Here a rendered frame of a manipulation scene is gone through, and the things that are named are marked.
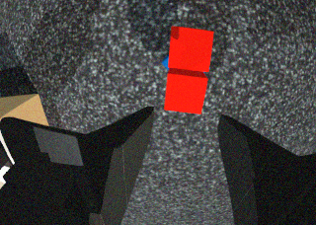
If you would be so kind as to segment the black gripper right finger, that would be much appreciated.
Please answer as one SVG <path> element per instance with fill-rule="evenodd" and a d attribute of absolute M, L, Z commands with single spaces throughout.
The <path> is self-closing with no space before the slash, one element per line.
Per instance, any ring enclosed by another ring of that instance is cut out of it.
<path fill-rule="evenodd" d="M 234 225 L 277 225 L 316 183 L 316 153 L 292 154 L 228 114 L 217 124 Z"/>

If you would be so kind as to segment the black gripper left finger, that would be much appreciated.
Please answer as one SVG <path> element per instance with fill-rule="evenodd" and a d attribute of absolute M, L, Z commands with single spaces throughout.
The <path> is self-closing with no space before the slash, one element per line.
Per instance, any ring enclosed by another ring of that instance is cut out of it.
<path fill-rule="evenodd" d="M 121 225 L 153 126 L 154 107 L 87 134 L 15 117 L 0 119 L 13 162 L 74 183 L 96 225 Z"/>

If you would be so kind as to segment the red cube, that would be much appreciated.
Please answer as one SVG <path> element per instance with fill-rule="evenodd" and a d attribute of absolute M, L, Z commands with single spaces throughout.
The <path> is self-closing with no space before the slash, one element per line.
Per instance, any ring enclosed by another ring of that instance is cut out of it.
<path fill-rule="evenodd" d="M 209 71 L 213 31 L 171 27 L 169 68 Z"/>
<path fill-rule="evenodd" d="M 202 71 L 169 68 L 165 111 L 201 114 L 206 80 Z"/>

